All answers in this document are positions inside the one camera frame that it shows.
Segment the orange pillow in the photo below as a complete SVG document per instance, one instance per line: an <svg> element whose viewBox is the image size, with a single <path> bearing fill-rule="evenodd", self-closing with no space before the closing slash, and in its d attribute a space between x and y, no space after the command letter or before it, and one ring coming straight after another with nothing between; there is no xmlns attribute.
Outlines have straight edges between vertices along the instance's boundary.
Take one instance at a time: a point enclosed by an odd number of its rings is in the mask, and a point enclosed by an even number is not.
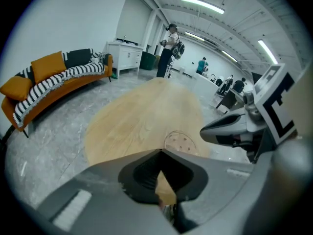
<svg viewBox="0 0 313 235"><path fill-rule="evenodd" d="M66 70L61 51L37 59L31 62L31 65L36 84Z"/></svg>
<svg viewBox="0 0 313 235"><path fill-rule="evenodd" d="M24 101L32 87L33 83L29 78L14 76L0 88L0 92L11 99Z"/></svg>

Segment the sofa leg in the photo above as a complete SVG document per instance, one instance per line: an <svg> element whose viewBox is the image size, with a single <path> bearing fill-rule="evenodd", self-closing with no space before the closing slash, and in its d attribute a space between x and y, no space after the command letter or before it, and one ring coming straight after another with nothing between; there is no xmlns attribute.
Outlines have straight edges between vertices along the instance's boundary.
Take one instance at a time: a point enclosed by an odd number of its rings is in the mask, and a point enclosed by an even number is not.
<svg viewBox="0 0 313 235"><path fill-rule="evenodd" d="M25 136L28 138L28 135L27 135L27 133L25 132L25 130L23 130L23 133L25 134Z"/></svg>

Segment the sofa armrest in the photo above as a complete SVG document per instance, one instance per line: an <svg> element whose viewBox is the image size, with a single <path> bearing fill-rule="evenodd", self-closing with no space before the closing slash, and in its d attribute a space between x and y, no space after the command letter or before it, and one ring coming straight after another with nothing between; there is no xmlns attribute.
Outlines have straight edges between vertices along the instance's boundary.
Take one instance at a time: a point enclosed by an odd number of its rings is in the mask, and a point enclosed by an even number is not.
<svg viewBox="0 0 313 235"><path fill-rule="evenodd" d="M8 120L11 122L11 124L16 129L18 129L18 126L16 125L16 123L13 119L13 113L14 113L16 104L17 104L17 101L10 99L6 96L2 101L1 108L4 112L4 114L6 115L6 117L8 118Z"/></svg>
<svg viewBox="0 0 313 235"><path fill-rule="evenodd" d="M113 74L113 56L112 55L109 55L108 56L108 67L109 67L109 70L108 70L108 77L112 76Z"/></svg>

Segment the teal shirt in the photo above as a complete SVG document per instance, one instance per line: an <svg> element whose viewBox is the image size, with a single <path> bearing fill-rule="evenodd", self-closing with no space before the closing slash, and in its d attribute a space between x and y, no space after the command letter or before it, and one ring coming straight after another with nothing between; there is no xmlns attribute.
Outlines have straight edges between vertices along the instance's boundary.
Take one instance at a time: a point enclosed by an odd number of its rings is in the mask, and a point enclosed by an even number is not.
<svg viewBox="0 0 313 235"><path fill-rule="evenodd" d="M197 68L197 70L198 71L202 71L203 70L203 68L204 68L204 66L206 66L206 65L209 65L206 61L204 61L204 60L200 60L199 62L198 62L198 68Z"/></svg>

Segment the marble floor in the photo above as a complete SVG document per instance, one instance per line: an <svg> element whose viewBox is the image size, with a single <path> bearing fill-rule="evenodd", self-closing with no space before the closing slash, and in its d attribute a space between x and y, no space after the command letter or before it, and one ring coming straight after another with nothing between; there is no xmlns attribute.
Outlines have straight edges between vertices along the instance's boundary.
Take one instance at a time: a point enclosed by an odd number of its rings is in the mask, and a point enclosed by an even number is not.
<svg viewBox="0 0 313 235"><path fill-rule="evenodd" d="M92 116L103 106L133 88L156 77L156 70L126 70L120 78L95 81L64 96L42 112L32 123L29 139L14 131L7 142L5 174L15 195L36 208L53 190L88 167L84 135ZM172 72L170 80L192 89L194 78ZM217 119L221 100L209 101L197 95L204 116L203 125ZM245 151L209 144L213 159L248 163Z"/></svg>

